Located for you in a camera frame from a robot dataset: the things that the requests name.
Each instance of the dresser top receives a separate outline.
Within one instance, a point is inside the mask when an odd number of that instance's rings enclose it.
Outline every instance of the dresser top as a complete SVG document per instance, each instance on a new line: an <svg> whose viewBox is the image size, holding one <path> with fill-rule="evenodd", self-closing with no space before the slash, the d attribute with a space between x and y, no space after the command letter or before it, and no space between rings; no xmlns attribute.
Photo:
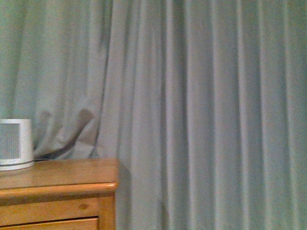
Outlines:
<svg viewBox="0 0 307 230"><path fill-rule="evenodd" d="M0 199L114 192L117 159L50 160L0 172Z"/></svg>

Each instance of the wood grain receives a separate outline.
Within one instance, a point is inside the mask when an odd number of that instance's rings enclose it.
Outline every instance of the wood grain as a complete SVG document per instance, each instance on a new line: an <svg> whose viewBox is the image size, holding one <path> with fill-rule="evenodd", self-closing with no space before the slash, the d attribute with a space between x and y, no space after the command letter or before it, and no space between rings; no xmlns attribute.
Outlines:
<svg viewBox="0 0 307 230"><path fill-rule="evenodd" d="M0 172L0 200L114 192L117 186L117 159L42 161Z"/></svg>
<svg viewBox="0 0 307 230"><path fill-rule="evenodd" d="M99 198L99 229L115 230L115 195Z"/></svg>
<svg viewBox="0 0 307 230"><path fill-rule="evenodd" d="M98 198L1 206L0 226L98 215Z"/></svg>
<svg viewBox="0 0 307 230"><path fill-rule="evenodd" d="M27 224L3 227L0 230L97 230L98 218Z"/></svg>

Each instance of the fabric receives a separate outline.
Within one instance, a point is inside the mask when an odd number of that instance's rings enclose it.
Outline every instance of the fabric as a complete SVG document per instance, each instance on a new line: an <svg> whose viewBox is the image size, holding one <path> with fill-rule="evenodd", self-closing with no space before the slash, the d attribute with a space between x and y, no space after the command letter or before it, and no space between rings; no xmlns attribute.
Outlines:
<svg viewBox="0 0 307 230"><path fill-rule="evenodd" d="M118 229L307 226L306 1L1 4L1 117L118 157Z"/></svg>

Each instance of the wooden drawer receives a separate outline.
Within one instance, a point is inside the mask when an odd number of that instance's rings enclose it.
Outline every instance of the wooden drawer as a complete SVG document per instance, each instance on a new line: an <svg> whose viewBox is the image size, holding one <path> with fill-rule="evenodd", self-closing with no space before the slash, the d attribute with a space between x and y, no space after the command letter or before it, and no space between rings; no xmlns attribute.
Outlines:
<svg viewBox="0 0 307 230"><path fill-rule="evenodd" d="M0 206L0 226L99 216L98 199Z"/></svg>
<svg viewBox="0 0 307 230"><path fill-rule="evenodd" d="M25 224L0 227L0 230L97 230L98 218L73 219L65 221Z"/></svg>

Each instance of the wooden dresser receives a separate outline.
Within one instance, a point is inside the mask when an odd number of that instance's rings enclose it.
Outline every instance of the wooden dresser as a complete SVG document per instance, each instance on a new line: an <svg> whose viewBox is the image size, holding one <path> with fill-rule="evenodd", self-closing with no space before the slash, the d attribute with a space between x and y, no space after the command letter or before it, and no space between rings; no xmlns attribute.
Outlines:
<svg viewBox="0 0 307 230"><path fill-rule="evenodd" d="M114 230L117 159L0 172L0 230Z"/></svg>

